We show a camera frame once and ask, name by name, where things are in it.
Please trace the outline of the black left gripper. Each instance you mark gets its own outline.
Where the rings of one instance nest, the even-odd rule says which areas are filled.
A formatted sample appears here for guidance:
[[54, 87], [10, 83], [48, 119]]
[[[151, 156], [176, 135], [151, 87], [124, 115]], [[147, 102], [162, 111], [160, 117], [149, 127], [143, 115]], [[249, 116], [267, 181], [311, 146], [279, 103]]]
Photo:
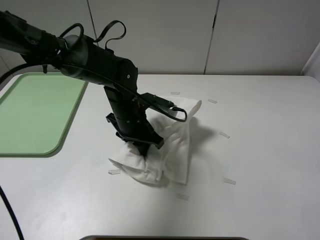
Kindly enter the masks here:
[[106, 116], [119, 137], [133, 142], [139, 154], [145, 158], [150, 145], [160, 149], [164, 139], [159, 136], [147, 120], [146, 108], [137, 99], [130, 101], [109, 101], [112, 113]]

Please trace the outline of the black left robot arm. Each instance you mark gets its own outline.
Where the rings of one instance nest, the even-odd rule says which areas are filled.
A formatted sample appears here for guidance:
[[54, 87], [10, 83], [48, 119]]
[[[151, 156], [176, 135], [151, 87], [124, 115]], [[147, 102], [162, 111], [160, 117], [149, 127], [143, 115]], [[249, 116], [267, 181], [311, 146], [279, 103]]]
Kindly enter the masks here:
[[142, 156], [149, 147], [160, 149], [164, 145], [164, 139], [147, 120], [150, 103], [138, 93], [138, 69], [129, 59], [97, 46], [83, 32], [69, 35], [64, 31], [55, 36], [8, 11], [0, 14], [0, 46], [24, 59], [24, 64], [5, 73], [2, 81], [22, 69], [51, 65], [67, 77], [103, 86], [112, 109], [107, 121], [116, 135], [132, 143]]

